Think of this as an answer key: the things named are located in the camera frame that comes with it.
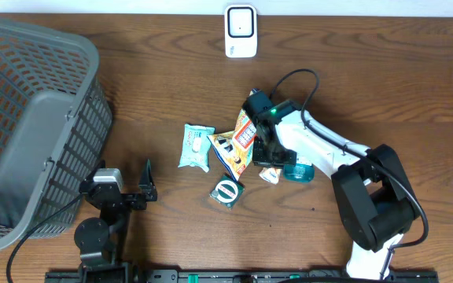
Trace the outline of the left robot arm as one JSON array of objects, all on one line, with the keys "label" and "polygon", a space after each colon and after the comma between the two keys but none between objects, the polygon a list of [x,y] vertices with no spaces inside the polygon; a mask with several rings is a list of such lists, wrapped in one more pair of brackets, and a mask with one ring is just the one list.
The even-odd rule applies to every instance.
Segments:
[{"label": "left robot arm", "polygon": [[157,200],[157,189],[146,162],[138,181],[137,193],[124,193],[123,177],[117,168],[107,168],[100,161],[80,183],[79,193],[100,211],[98,217],[83,220],[74,240],[79,248],[81,282],[140,282],[141,272],[135,263],[122,260],[131,213],[144,211]]}]

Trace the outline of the teal wet wipes pack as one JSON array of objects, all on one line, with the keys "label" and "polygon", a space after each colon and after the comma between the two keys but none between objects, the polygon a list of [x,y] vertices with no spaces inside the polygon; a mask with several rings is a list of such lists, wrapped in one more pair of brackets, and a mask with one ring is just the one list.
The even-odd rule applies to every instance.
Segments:
[{"label": "teal wet wipes pack", "polygon": [[214,127],[186,124],[182,141],[182,153],[179,160],[179,167],[199,167],[208,173],[208,152],[212,143],[208,139],[214,134]]}]

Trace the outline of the blue mouthwash bottle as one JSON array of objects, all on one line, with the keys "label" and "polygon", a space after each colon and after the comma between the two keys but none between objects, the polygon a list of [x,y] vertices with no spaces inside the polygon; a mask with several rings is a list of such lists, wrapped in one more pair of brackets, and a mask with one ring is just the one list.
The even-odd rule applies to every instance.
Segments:
[{"label": "blue mouthwash bottle", "polygon": [[294,165],[285,165],[283,167],[284,178],[293,182],[309,183],[315,177],[315,168],[313,163],[303,155],[296,156]]}]

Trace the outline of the orange snack packet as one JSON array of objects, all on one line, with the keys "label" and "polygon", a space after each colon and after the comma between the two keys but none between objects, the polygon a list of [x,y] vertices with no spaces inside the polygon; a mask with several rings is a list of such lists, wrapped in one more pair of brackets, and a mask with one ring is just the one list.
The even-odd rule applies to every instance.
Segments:
[{"label": "orange snack packet", "polygon": [[264,167],[259,173],[259,176],[266,182],[277,185],[282,173],[281,168],[276,167]]}]

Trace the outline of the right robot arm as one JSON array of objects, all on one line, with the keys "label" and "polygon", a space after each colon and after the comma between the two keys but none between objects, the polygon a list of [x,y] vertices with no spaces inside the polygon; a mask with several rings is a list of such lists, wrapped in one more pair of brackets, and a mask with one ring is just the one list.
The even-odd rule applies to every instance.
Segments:
[{"label": "right robot arm", "polygon": [[288,171],[303,158],[330,178],[341,222],[353,240],[347,275],[386,279],[412,222],[427,220],[394,149],[349,141],[296,102],[275,105],[262,90],[252,90],[242,108],[256,128],[256,166]]}]

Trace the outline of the yellow snack bag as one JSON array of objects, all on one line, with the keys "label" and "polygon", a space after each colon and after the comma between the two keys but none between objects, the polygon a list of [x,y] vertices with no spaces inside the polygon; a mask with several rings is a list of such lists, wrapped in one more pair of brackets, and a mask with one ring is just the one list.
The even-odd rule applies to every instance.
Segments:
[{"label": "yellow snack bag", "polygon": [[235,181],[252,162],[255,137],[256,127],[244,109],[238,114],[234,130],[208,136],[216,156]]}]

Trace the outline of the green round-label box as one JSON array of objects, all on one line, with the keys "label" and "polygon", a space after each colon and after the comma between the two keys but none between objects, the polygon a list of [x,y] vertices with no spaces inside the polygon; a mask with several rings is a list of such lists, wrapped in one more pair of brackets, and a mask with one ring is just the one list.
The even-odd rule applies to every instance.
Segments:
[{"label": "green round-label box", "polygon": [[235,181],[229,175],[223,175],[214,185],[209,196],[217,203],[231,210],[244,191],[245,187],[241,183]]}]

